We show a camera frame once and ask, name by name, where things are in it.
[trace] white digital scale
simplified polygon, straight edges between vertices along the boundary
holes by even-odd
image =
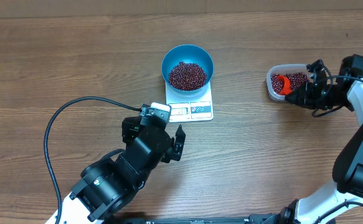
[[[170,123],[211,121],[213,101],[210,82],[193,95],[184,95],[166,86],[166,104],[171,106]]]

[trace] wooden tabletop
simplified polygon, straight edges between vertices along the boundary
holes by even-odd
[[[331,180],[357,131],[346,109],[323,118],[268,97],[267,71],[321,58],[336,74],[363,55],[363,11],[252,12],[0,20],[0,223],[43,223],[57,209],[43,154],[56,109],[81,96],[131,106],[165,103],[161,61],[180,44],[215,63],[214,119],[186,123],[180,162],[160,164],[123,212],[151,218],[278,213]],[[62,196],[80,172],[124,148],[121,122],[137,113],[81,102],[55,121],[49,152]],[[174,135],[177,124],[167,126]],[[363,209],[337,218],[363,223]]]

